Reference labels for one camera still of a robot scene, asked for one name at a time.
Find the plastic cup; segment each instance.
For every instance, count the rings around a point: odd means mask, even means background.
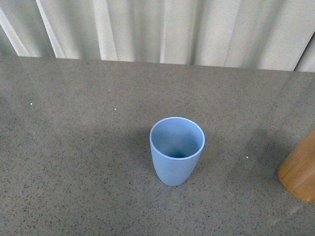
[[[205,145],[205,135],[195,122],[169,117],[152,127],[150,144],[157,176],[163,183],[176,186],[191,175]]]

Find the countertop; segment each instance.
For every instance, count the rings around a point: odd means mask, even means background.
[[[314,73],[3,56],[0,235],[314,235],[277,177],[314,101]],[[149,143],[172,116],[206,137],[175,187]]]

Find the curtain fold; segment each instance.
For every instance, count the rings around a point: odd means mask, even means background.
[[[313,0],[0,0],[0,53],[314,72],[314,12]]]

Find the cup rim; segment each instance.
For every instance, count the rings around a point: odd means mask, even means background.
[[[162,152],[160,152],[160,151],[154,146],[154,144],[153,144],[153,142],[152,142],[152,132],[153,132],[154,128],[155,128],[158,124],[160,124],[161,122],[163,122],[163,121],[165,121],[165,120],[168,120],[168,119],[183,119],[183,120],[186,120],[186,121],[192,123],[193,125],[195,125],[195,126],[199,129],[199,131],[200,131],[200,133],[201,133],[201,135],[202,135],[202,144],[201,144],[200,149],[199,149],[197,152],[195,152],[193,155],[190,155],[190,156],[187,156],[187,157],[175,158],[175,157],[171,157],[171,156],[167,156],[167,155],[163,154]],[[193,157],[197,156],[197,155],[203,150],[203,147],[205,146],[205,134],[203,133],[203,131],[202,131],[202,129],[200,128],[200,126],[199,126],[198,124],[196,124],[195,122],[193,122],[192,120],[190,120],[190,119],[187,119],[187,118],[184,118],[184,117],[167,117],[167,118],[161,119],[160,121],[158,121],[157,123],[155,123],[155,125],[153,125],[153,127],[152,127],[152,129],[151,129],[151,131],[150,131],[150,144],[151,144],[151,146],[153,147],[153,149],[154,149],[159,155],[161,155],[161,156],[163,156],[163,157],[165,157],[165,158],[167,158],[167,159],[170,159],[170,160],[186,160],[186,159],[190,159],[190,158],[193,158]]]

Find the cup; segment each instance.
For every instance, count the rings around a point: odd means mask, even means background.
[[[176,186],[191,175],[205,145],[205,135],[195,122],[169,117],[152,127],[150,144],[157,176],[163,183]]]

